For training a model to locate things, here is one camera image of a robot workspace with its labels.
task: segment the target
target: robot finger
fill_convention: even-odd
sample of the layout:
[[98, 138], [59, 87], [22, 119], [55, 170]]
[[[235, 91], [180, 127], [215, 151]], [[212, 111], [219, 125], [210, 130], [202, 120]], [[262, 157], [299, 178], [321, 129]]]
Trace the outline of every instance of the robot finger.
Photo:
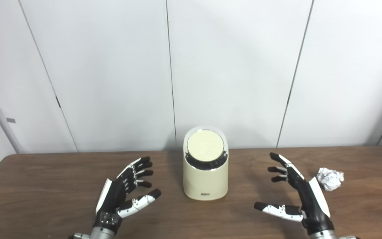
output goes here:
[[137, 176], [137, 179], [139, 179], [141, 177], [151, 176], [153, 174], [154, 174], [153, 170], [141, 170], [141, 171], [136, 173], [136, 176]]
[[280, 173], [280, 174], [283, 174], [283, 175], [286, 175], [287, 174], [287, 169], [286, 168], [282, 168], [282, 167], [268, 167], [268, 172], [271, 172], [271, 173]]
[[151, 160], [151, 158], [149, 156], [142, 157], [142, 158], [139, 158], [139, 159], [135, 160], [134, 162], [132, 162], [131, 165], [133, 165], [136, 168], [141, 164], [150, 162], [150, 160]]
[[154, 189], [146, 195], [142, 195], [137, 199], [128, 200], [118, 208], [118, 215], [121, 218], [126, 218], [134, 213], [139, 212], [144, 207], [148, 206], [150, 203], [154, 202], [162, 192], [159, 189]]
[[280, 181], [287, 181], [288, 177], [286, 175], [278, 175], [278, 176], [275, 176], [273, 178], [271, 178], [271, 181], [273, 183], [277, 183], [277, 182], [280, 182]]
[[136, 167], [135, 170], [137, 172], [139, 172], [145, 168], [150, 168], [151, 166], [153, 166], [153, 162], [146, 162], [146, 163], [143, 163], [143, 164], [139, 165], [138, 167]]
[[151, 188], [153, 186], [151, 183], [144, 181], [144, 180], [137, 180], [138, 186], [139, 187], [144, 187], [144, 188]]
[[271, 157], [272, 160], [279, 162], [283, 167], [287, 167], [287, 164], [291, 164], [291, 162], [284, 158], [282, 155], [277, 154], [277, 153], [270, 153], [269, 156]]
[[128, 174], [127, 176], [124, 176], [122, 175], [120, 180], [123, 181], [123, 185], [127, 188], [127, 187], [130, 187], [131, 185], [134, 185], [135, 184], [135, 181], [136, 181], [136, 178], [135, 178], [135, 174], [132, 173], [132, 174]]
[[124, 180], [125, 178], [128, 178], [129, 175], [133, 175], [133, 172], [134, 172], [134, 169], [132, 166], [128, 165], [126, 166], [125, 169], [123, 169], [123, 171], [116, 177], [117, 179], [119, 177], [122, 177], [122, 179]]
[[293, 165], [293, 163], [290, 160], [286, 159], [285, 157], [277, 153], [270, 153], [269, 155], [271, 159], [273, 159], [276, 162], [279, 162], [283, 167], [287, 169], [288, 174], [292, 175], [293, 180], [296, 180], [296, 181], [304, 180], [303, 175]]
[[254, 208], [264, 213], [271, 214], [273, 216], [280, 217], [282, 219], [290, 221], [302, 221], [303, 215], [300, 212], [300, 208], [297, 206], [278, 204], [267, 204], [263, 202], [256, 202]]

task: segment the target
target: wooden table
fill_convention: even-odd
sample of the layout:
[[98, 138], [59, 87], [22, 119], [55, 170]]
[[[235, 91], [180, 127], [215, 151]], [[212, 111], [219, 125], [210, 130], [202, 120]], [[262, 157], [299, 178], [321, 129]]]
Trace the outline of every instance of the wooden table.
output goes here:
[[[292, 160], [309, 179], [318, 168], [344, 172], [341, 188], [325, 192], [336, 234], [382, 238], [382, 146], [230, 150], [229, 192], [194, 201], [182, 190], [182, 152], [17, 154], [0, 163], [0, 239], [67, 238], [90, 233], [107, 177], [151, 156], [147, 177], [162, 191], [152, 205], [123, 221], [125, 239], [309, 238], [298, 222], [253, 209], [255, 201], [300, 205], [288, 183], [272, 183], [270, 151]], [[149, 192], [137, 189], [132, 196]]]

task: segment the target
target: small label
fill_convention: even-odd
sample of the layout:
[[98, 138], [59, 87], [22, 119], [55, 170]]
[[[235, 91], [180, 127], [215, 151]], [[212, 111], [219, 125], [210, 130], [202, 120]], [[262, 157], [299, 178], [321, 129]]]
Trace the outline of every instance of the small label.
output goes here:
[[7, 118], [7, 122], [8, 123], [16, 123], [16, 119], [12, 119], [12, 118]]

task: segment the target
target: robotic hand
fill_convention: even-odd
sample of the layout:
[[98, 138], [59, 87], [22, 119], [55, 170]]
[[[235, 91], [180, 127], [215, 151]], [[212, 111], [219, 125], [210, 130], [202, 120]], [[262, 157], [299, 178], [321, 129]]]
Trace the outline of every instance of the robotic hand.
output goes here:
[[[272, 182], [286, 181], [297, 190], [302, 206], [266, 204], [256, 202], [254, 208], [283, 219], [301, 221], [311, 239], [337, 239], [331, 221], [328, 204], [316, 180], [307, 182], [297, 168], [283, 156], [270, 153], [271, 159], [283, 167], [268, 167], [269, 172], [280, 173], [272, 178]], [[340, 239], [356, 239], [355, 236]]]
[[97, 203], [91, 235], [76, 233], [69, 239], [112, 239], [117, 234], [123, 218], [137, 213], [160, 197], [161, 191], [154, 189], [137, 199], [126, 201], [126, 196], [137, 187], [152, 186], [149, 182], [138, 180], [143, 176], [153, 175], [153, 170], [145, 170], [151, 166], [153, 163], [150, 162], [150, 157], [139, 158], [126, 166], [116, 180], [107, 179]]

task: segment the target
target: circular lid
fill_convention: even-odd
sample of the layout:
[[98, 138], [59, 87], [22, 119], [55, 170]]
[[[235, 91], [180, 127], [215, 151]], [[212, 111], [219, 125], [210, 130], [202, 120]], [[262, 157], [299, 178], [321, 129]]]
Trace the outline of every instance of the circular lid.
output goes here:
[[224, 145], [217, 133], [211, 130], [199, 130], [189, 137], [187, 147], [195, 159], [208, 162], [217, 159], [223, 153]]

